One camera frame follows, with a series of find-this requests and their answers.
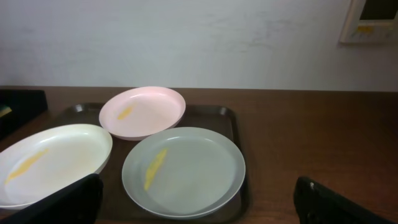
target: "wooden table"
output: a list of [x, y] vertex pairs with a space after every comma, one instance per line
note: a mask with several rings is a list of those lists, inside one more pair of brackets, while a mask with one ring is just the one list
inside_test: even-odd
[[[34, 89], [46, 91], [49, 111], [1, 141], [0, 151], [69, 106], [128, 88]], [[223, 105], [238, 116], [253, 196], [241, 223], [298, 223], [292, 197], [300, 175], [398, 222], [398, 93], [176, 90], [187, 104]]]

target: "dark serving tray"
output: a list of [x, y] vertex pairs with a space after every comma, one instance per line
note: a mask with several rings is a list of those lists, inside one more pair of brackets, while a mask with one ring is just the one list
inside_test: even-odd
[[[46, 129], [66, 124], [100, 125], [98, 115], [102, 103], [85, 103], [72, 106], [46, 125]], [[220, 133], [241, 149], [238, 124], [234, 113], [222, 106], [187, 105], [185, 114], [177, 127], [206, 128]], [[104, 183], [103, 202], [98, 219], [121, 221], [148, 221], [159, 223], [176, 222], [157, 217], [136, 205], [124, 190], [121, 171], [125, 158], [138, 141], [125, 141], [113, 137], [111, 156], [105, 168], [100, 173]], [[216, 212], [195, 220], [183, 221], [189, 223], [230, 223], [241, 218], [249, 208], [251, 197], [248, 181], [245, 178], [240, 191], [226, 205]]]

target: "device screen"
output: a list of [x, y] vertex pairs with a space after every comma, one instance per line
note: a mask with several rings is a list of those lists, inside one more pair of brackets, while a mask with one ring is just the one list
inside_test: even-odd
[[398, 0], [366, 0], [361, 20], [393, 20], [398, 11]]

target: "dish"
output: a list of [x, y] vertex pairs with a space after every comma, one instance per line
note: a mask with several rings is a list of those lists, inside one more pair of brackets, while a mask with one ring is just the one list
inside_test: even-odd
[[0, 153], [0, 208], [26, 208], [99, 174], [111, 149], [111, 135], [91, 124], [52, 128], [15, 143]]
[[138, 141], [173, 128], [185, 111], [185, 100], [174, 90], [148, 86], [110, 99], [99, 113], [102, 127], [117, 138]]
[[153, 214], [192, 219], [231, 200], [245, 171], [241, 151], [223, 135], [202, 128], [173, 128], [149, 136], [131, 150], [122, 181], [131, 199]]

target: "wall-mounted device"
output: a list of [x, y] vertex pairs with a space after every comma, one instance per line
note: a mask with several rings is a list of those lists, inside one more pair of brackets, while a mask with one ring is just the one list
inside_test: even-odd
[[352, 0], [340, 42], [398, 42], [398, 0]]

